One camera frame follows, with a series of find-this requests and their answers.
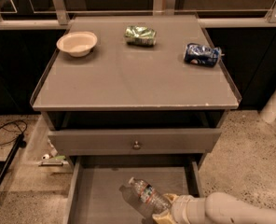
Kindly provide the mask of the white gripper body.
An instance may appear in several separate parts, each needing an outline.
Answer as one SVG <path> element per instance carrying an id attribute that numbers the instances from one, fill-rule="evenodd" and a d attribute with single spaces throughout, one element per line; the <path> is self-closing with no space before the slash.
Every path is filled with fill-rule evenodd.
<path id="1" fill-rule="evenodd" d="M 171 213 L 176 224 L 205 224 L 205 199 L 181 195 L 173 202 Z"/>

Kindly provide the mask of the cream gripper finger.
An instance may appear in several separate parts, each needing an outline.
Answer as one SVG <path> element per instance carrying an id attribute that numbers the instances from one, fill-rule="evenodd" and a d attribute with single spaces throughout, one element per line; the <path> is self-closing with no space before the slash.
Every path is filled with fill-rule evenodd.
<path id="1" fill-rule="evenodd" d="M 163 196 L 167 198 L 170 203 L 174 203 L 175 200 L 178 198 L 178 195 L 173 193 L 164 193 Z"/>
<path id="2" fill-rule="evenodd" d="M 157 224 L 175 224 L 169 210 L 165 210 L 160 214 L 153 214 L 152 218 Z"/>

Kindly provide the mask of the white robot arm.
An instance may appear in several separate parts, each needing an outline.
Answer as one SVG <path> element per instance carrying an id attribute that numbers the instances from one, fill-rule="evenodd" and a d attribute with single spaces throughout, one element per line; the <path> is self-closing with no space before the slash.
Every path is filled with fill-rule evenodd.
<path id="1" fill-rule="evenodd" d="M 157 224 L 276 224 L 276 210 L 256 207 L 224 192 L 206 198 L 166 197 L 172 208 L 152 215 Z"/>

